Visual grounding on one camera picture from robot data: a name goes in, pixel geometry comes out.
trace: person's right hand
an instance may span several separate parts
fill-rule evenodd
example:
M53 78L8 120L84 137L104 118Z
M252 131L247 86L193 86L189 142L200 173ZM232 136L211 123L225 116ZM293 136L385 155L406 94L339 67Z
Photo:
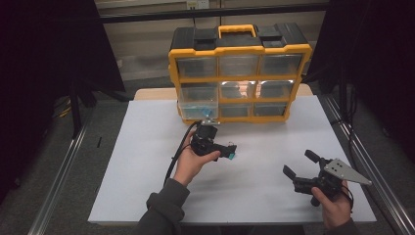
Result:
M344 180L343 185L347 187L347 182ZM317 187L311 188L311 193L320 202L323 207L323 221L327 229L333 229L345 224L350 220L350 202L343 194L338 194L332 201L324 195L324 193Z

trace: black curtain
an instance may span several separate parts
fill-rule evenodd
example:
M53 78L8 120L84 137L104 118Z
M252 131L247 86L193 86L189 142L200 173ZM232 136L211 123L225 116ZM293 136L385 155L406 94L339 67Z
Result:
M103 25L83 18L99 18L93 0L0 1L0 202L35 157L55 99L74 81L85 102L96 87L124 90Z

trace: table surface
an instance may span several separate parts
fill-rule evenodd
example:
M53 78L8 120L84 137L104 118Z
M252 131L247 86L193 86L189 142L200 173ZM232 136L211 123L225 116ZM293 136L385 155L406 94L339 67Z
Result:
M138 221L147 210L150 193L160 191L187 127L177 114L175 100L130 102L88 221L102 225ZM298 96L285 122L223 123L215 142L238 145L236 157L207 164L195 177L183 206L183 223L320 222L321 207L310 204L310 195L294 192L283 166L299 177L317 176L318 165L304 156L306 149L348 163L315 96ZM355 200L353 219L376 221L360 185L349 183L349 188Z

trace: gray sleeve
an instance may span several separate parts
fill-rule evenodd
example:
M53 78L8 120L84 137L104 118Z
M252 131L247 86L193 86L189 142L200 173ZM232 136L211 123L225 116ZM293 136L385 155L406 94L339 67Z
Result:
M350 234L359 235L361 233L357 229L356 224L354 224L353 219L350 219L345 224L328 230L325 234L326 235L350 235Z
M179 221L184 217L181 209L189 190L174 179L167 179L164 187L152 193L147 200L148 210L138 221L132 234L175 234L180 231Z

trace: finger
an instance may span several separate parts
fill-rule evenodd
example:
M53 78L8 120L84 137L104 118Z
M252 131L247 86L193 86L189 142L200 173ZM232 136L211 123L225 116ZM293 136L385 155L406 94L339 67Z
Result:
M330 201L329 198L324 195L324 193L317 187L311 188L311 193L314 195L314 197L320 202L321 205L323 205L324 208L330 209L333 206L332 201Z
M210 154L202 156L201 160L203 164L207 164L208 162L216 160L219 157L220 157L220 151L214 151L214 152L211 152Z

